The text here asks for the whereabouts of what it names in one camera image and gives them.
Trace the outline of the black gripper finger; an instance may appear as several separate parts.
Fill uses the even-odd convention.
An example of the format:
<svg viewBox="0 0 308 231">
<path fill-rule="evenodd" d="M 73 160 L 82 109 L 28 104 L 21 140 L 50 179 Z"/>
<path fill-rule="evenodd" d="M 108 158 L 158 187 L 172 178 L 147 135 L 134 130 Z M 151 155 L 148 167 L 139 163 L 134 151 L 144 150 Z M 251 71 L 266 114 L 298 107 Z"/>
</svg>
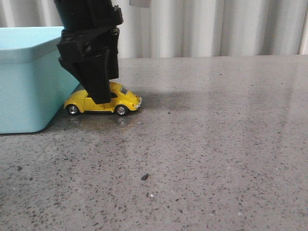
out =
<svg viewBox="0 0 308 231">
<path fill-rule="evenodd" d="M 107 76 L 108 79 L 116 79 L 119 76 L 118 72 L 118 38 L 120 30 L 117 27 L 106 32 L 105 42 L 109 49 L 107 58 Z"/>
<path fill-rule="evenodd" d="M 90 57 L 73 63 L 81 85 L 96 104 L 109 103 L 111 91 L 107 76 L 109 49 L 104 48 Z"/>
</svg>

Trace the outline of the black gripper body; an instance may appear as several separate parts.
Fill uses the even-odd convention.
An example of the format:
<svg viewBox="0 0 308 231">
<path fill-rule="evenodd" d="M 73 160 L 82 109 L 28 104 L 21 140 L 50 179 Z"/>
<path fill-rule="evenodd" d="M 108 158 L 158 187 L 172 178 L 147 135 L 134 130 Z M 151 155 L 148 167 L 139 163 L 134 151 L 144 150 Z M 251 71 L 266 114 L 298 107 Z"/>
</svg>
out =
<svg viewBox="0 0 308 231">
<path fill-rule="evenodd" d="M 106 32 L 124 22 L 121 8 L 110 0 L 56 0 L 63 23 L 57 45 L 61 66 L 73 71 L 73 63 L 107 48 Z"/>
</svg>

